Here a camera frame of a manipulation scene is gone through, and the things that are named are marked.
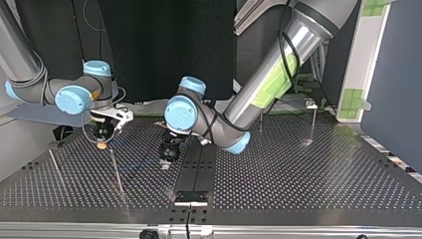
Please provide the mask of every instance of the perforated metal table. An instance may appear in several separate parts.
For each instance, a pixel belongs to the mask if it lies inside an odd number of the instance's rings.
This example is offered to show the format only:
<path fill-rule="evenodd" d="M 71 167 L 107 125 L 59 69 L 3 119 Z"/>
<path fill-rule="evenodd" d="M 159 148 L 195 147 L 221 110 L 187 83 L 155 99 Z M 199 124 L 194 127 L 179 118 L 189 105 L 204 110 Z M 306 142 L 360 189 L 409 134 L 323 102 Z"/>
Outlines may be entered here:
<path fill-rule="evenodd" d="M 315 127 L 309 115 L 270 116 L 264 131 L 253 125 L 240 155 L 189 138 L 168 170 L 158 162 L 158 120 L 134 120 L 111 146 L 124 195 L 107 152 L 82 135 L 56 150 L 60 170 L 45 153 L 1 182 L 0 237 L 5 226 L 22 232 L 41 222 L 43 231 L 95 223 L 113 233 L 413 227 L 422 237 L 422 185 L 331 116 L 318 115 Z M 208 191 L 208 206 L 176 207 L 177 191 Z"/>

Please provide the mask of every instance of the white bracket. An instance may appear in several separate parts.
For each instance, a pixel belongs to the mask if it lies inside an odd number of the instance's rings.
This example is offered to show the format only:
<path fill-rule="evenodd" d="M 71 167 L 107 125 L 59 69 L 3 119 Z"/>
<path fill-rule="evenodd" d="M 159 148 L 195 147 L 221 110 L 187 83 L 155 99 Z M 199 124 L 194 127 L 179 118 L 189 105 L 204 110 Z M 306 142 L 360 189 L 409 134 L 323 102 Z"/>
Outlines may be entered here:
<path fill-rule="evenodd" d="M 91 112 L 118 120 L 114 130 L 121 130 L 125 124 L 133 120 L 133 112 L 121 104 L 116 104 L 115 108 L 91 110 Z"/>
<path fill-rule="evenodd" d="M 362 103 L 360 105 L 360 108 L 361 109 L 363 109 L 365 111 L 370 111 L 371 107 L 372 107 L 372 105 L 369 102 L 367 102 L 366 100 L 362 99 Z"/>

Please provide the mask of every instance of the light blue joint cap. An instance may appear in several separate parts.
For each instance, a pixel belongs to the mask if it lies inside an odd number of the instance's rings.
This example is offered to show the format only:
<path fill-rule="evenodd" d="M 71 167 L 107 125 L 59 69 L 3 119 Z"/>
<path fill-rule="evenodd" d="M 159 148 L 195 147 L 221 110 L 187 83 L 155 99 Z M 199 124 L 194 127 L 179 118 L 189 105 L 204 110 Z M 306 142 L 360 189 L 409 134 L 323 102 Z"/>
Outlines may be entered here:
<path fill-rule="evenodd" d="M 7 94 L 7 96 L 9 96 L 10 98 L 12 98 L 12 99 L 16 99 L 16 100 L 19 100 L 19 101 L 22 101 L 17 95 L 16 95 L 16 93 L 15 93 L 15 91 L 13 91 L 13 87 L 12 87 L 12 85 L 10 84 L 10 82 L 9 81 L 6 81 L 6 83 L 4 84 L 4 87 L 6 88 L 6 94 Z"/>
<path fill-rule="evenodd" d="M 246 145 L 248 145 L 249 140 L 251 140 L 251 133 L 247 131 L 245 132 L 243 137 L 238 142 L 236 142 L 236 144 L 223 149 L 233 154 L 239 154 L 246 148 Z"/>
<path fill-rule="evenodd" d="M 78 115 L 93 104 L 90 91 L 80 86 L 61 88 L 56 94 L 55 101 L 56 106 L 69 115 Z"/>
<path fill-rule="evenodd" d="M 183 77 L 179 86 L 199 93 L 202 96 L 205 95 L 205 90 L 207 89 L 207 85 L 204 82 L 193 77 Z"/>
<path fill-rule="evenodd" d="M 84 74 L 111 77 L 111 69 L 107 62 L 88 61 L 84 63 Z"/>
<path fill-rule="evenodd" d="M 173 97 L 165 108 L 167 123 L 178 130 L 188 130 L 196 124 L 198 111 L 195 104 L 183 96 Z"/>

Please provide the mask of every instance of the green tape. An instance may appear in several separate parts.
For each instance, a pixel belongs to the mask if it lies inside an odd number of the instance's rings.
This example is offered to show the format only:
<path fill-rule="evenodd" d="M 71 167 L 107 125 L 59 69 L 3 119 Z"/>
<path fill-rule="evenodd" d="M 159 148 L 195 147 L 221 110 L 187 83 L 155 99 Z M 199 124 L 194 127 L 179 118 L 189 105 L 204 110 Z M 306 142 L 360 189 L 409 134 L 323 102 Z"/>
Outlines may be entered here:
<path fill-rule="evenodd" d="M 387 4 L 386 0 L 366 0 L 361 12 L 362 17 L 381 16 L 384 7 Z"/>
<path fill-rule="evenodd" d="M 338 117 L 340 119 L 356 120 L 362 106 L 362 96 L 362 89 L 344 89 Z"/>
<path fill-rule="evenodd" d="M 291 73 L 295 72 L 296 58 L 293 54 L 286 56 Z M 276 61 L 270 73 L 264 79 L 257 95 L 252 100 L 252 105 L 265 109 L 275 98 L 279 99 L 292 86 L 289 76 L 282 63 L 282 58 Z"/>

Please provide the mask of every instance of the green label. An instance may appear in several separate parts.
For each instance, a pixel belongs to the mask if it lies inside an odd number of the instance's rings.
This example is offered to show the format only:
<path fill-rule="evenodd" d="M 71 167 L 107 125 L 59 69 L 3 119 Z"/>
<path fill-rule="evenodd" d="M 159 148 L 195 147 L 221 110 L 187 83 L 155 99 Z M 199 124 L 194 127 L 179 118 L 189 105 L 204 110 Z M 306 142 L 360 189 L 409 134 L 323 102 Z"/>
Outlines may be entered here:
<path fill-rule="evenodd" d="M 296 58 L 293 54 L 286 56 L 289 69 L 293 74 L 296 68 Z M 252 100 L 252 105 L 265 109 L 274 98 L 280 98 L 292 86 L 286 72 L 282 58 L 276 61 L 270 73 L 264 79 L 257 95 Z"/>

